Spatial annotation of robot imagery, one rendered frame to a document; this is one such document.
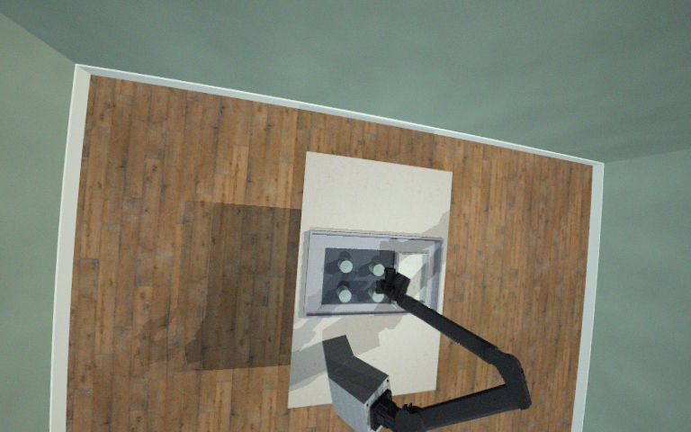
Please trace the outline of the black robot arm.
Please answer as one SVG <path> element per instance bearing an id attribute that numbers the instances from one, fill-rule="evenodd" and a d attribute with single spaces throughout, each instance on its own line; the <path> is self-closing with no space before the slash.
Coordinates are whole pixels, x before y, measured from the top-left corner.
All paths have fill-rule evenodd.
<path id="1" fill-rule="evenodd" d="M 376 431 L 381 424 L 393 432 L 427 432 L 510 410 L 529 409 L 532 402 L 525 373 L 515 356 L 503 353 L 497 346 L 404 294 L 408 290 L 410 279 L 396 273 L 395 268 L 385 267 L 384 274 L 385 280 L 381 280 L 381 288 L 385 291 L 389 285 L 385 293 L 392 301 L 489 365 L 496 366 L 505 384 L 421 409 L 419 406 L 412 406 L 412 402 L 409 406 L 404 404 L 402 409 L 399 408 L 392 401 L 391 390 L 387 389 L 370 407 L 372 430 Z"/>

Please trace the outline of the clear glass jar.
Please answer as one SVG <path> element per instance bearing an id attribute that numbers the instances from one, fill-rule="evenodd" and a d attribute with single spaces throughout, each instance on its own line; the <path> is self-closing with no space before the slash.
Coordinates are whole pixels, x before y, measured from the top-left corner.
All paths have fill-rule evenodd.
<path id="1" fill-rule="evenodd" d="M 350 293 L 348 288 L 344 285 L 338 287 L 337 295 L 338 295 L 340 301 L 342 301 L 342 302 L 349 302 L 351 297 L 352 297 L 352 294 Z"/>
<path id="2" fill-rule="evenodd" d="M 376 286 L 372 286 L 369 289 L 368 293 L 375 302 L 381 302 L 384 295 L 383 294 L 377 294 L 375 292 L 375 289 L 376 289 Z"/>
<path id="3" fill-rule="evenodd" d="M 349 273 L 352 270 L 353 265 L 347 258 L 343 257 L 339 259 L 338 267 L 341 269 L 343 273 Z"/>
<path id="4" fill-rule="evenodd" d="M 377 276 L 381 276 L 384 273 L 384 266 L 376 261 L 370 263 L 369 269 L 372 273 L 374 273 Z"/>

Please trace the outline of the white shallow tray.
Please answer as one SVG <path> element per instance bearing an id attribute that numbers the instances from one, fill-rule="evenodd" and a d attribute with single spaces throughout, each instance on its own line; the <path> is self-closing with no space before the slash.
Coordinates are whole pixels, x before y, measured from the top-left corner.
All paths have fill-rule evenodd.
<path id="1" fill-rule="evenodd" d="M 429 253 L 397 252 L 396 273 L 411 280 L 406 294 L 421 303 L 426 303 L 429 260 Z"/>

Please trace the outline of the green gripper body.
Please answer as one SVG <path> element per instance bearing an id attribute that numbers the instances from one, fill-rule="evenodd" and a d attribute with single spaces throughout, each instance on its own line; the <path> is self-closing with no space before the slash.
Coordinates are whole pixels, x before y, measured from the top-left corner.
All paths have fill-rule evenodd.
<path id="1" fill-rule="evenodd" d="M 384 290 L 381 288 L 381 281 L 376 281 L 376 284 L 377 284 L 377 285 L 376 285 L 375 292 L 376 292 L 377 294 L 384 294 L 385 291 L 386 291 L 386 289 L 387 289 L 387 287 L 389 286 L 389 285 L 388 285 L 388 286 L 385 288 L 385 291 L 384 291 Z M 386 294 L 386 293 L 385 293 L 385 294 Z"/>

